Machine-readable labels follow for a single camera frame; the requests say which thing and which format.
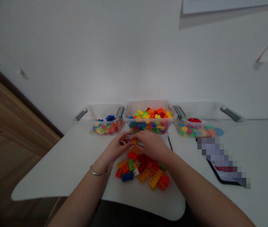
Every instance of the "blue building block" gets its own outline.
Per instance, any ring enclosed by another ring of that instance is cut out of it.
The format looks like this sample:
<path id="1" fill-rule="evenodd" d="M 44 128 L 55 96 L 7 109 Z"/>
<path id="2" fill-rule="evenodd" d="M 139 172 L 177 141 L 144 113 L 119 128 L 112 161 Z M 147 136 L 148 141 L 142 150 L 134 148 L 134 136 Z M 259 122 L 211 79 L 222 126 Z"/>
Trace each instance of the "blue building block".
<path id="1" fill-rule="evenodd" d="M 124 174 L 121 176 L 122 182 L 133 180 L 134 179 L 134 174 L 133 172 L 129 172 L 127 174 Z"/>

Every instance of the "plastic storage bin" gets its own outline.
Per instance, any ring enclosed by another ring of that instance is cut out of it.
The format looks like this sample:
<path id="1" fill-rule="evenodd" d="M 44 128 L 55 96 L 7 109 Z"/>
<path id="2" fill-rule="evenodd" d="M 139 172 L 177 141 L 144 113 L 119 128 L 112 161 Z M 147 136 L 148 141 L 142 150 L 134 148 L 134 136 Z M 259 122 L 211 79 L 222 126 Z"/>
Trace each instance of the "plastic storage bin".
<path id="1" fill-rule="evenodd" d="M 88 105 L 74 117 L 73 123 L 81 125 L 90 134 L 114 135 L 118 134 L 123 126 L 123 111 L 124 106 L 121 104 Z M 108 115 L 115 115 L 116 119 L 106 121 Z"/>
<path id="2" fill-rule="evenodd" d="M 130 116 L 134 116 L 138 110 L 146 111 L 147 108 L 159 109 L 163 108 L 165 111 L 170 111 L 172 118 L 160 118 L 160 119 L 132 119 Z M 140 130 L 150 130 L 157 134 L 165 134 L 171 123 L 176 120 L 178 115 L 175 112 L 173 105 L 167 100 L 143 100 L 129 102 L 125 107 L 125 114 L 123 119 L 127 122 L 130 131 L 133 134 Z"/>
<path id="3" fill-rule="evenodd" d="M 179 116 L 175 126 L 182 137 L 222 136 L 237 125 L 247 123 L 244 117 L 220 102 L 179 102 L 174 108 Z"/>

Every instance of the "silver bracelet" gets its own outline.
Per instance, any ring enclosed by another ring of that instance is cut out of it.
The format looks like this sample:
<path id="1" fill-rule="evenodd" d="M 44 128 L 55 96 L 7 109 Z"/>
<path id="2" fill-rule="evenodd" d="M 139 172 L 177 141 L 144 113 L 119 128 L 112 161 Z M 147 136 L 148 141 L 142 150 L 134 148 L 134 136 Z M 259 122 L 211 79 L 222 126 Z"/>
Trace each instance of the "silver bracelet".
<path id="1" fill-rule="evenodd" d="M 106 171 L 105 173 L 96 173 L 92 170 L 92 166 L 90 167 L 90 172 L 95 176 L 102 176 L 103 174 L 106 175 L 108 173 L 108 171 Z"/>

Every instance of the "yellow building block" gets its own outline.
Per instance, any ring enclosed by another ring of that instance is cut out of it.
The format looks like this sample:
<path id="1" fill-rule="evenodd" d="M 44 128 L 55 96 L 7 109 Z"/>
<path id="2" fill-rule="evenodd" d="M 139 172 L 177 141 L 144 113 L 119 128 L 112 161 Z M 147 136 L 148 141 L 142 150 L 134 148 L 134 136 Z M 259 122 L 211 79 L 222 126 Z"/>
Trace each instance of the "yellow building block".
<path id="1" fill-rule="evenodd" d="M 136 163 L 136 162 L 133 163 L 133 168 L 134 168 L 134 169 L 137 169 L 138 166 L 139 166 L 138 163 Z"/>
<path id="2" fill-rule="evenodd" d="M 123 161 L 121 161 L 121 162 L 119 162 L 118 164 L 117 164 L 117 168 L 118 169 L 120 169 L 124 164 L 127 164 L 128 162 L 127 162 L 127 160 L 125 159 L 125 160 L 123 160 Z"/>
<path id="3" fill-rule="evenodd" d="M 162 170 L 158 170 L 155 174 L 155 176 L 153 177 L 153 179 L 150 181 L 150 186 L 151 188 L 154 190 L 158 181 L 160 180 L 161 176 L 162 176 L 163 172 Z"/>
<path id="4" fill-rule="evenodd" d="M 142 172 L 142 174 L 139 175 L 138 179 L 140 180 L 141 183 L 145 182 L 146 179 L 150 176 L 150 172 L 148 169 Z"/>

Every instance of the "white table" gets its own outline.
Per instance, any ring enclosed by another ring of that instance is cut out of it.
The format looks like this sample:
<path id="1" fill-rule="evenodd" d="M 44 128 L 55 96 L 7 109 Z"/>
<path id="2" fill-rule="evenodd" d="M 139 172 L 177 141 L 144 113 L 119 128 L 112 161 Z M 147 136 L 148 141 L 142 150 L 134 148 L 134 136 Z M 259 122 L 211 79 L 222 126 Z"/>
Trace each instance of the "white table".
<path id="1" fill-rule="evenodd" d="M 206 159 L 198 152 L 195 139 L 180 137 L 173 125 L 169 136 L 174 152 L 228 196 L 256 226 L 268 226 L 268 121 L 249 121 L 247 125 L 238 126 L 220 137 L 220 143 L 251 178 L 251 189 L 219 183 Z M 68 196 L 111 139 L 102 137 L 100 141 L 98 137 L 90 136 L 74 126 L 16 186 L 12 199 Z M 142 186 L 139 182 L 133 182 L 132 185 L 139 186 L 137 192 L 137 188 L 131 191 L 130 184 L 123 184 L 114 175 L 115 170 L 109 178 L 103 199 L 135 206 L 169 220 L 182 216 L 185 200 L 173 184 L 167 188 L 172 193 L 167 193 L 146 190 L 149 189 L 147 183 Z M 141 189 L 148 193 L 146 197 L 142 197 Z M 129 198 L 128 193 L 138 193 L 139 202 L 135 202 L 136 198 Z"/>

